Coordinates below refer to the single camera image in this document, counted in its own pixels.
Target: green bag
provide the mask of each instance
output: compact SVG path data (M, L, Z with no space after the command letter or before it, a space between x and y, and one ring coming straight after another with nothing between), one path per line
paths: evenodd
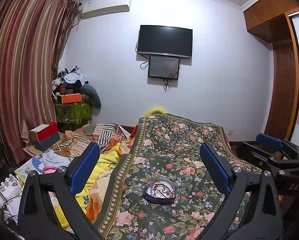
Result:
M80 124L82 119L88 119L92 116L91 105L86 101L55 104L55 106L57 122Z

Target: blue gripper pad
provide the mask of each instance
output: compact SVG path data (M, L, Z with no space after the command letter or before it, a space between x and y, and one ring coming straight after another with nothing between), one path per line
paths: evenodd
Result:
M83 157L83 159L80 161L80 164L71 176L71 187L69 189L71 195L75 196L83 190L99 159L99 154L100 149L97 143L90 143L82 153L81 157Z
M233 181L232 166L224 157L219 156L209 143L201 145L200 155L217 190L227 197L231 192L230 185Z
M256 141L261 144L264 145L266 147L271 148L274 151L280 151L283 150L283 144L281 143L280 140L277 140L271 136L268 136L266 134L263 133L259 133L256 136Z

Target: television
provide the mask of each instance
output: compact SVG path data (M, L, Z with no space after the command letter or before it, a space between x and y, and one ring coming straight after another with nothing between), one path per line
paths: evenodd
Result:
M148 77L178 79L180 59L177 57L150 56Z
M141 25L137 53L192 58L192 45L191 29Z

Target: floral blanket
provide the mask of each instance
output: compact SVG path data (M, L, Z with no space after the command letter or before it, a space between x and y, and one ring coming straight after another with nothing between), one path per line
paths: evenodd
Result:
M130 154L123 155L113 170L94 226L111 240L194 240L224 200L201 162L203 142L233 166L259 173L232 154L218 125L170 114L144 117ZM144 186L159 176L174 183L177 196L171 205L152 204L142 196ZM238 227L249 195L244 196L230 229Z

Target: pink item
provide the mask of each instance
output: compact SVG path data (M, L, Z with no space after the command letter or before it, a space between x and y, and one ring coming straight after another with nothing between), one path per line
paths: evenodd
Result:
M46 166L43 168L43 171L45 174L54 173L56 170L57 170L57 167L55 167L55 166Z

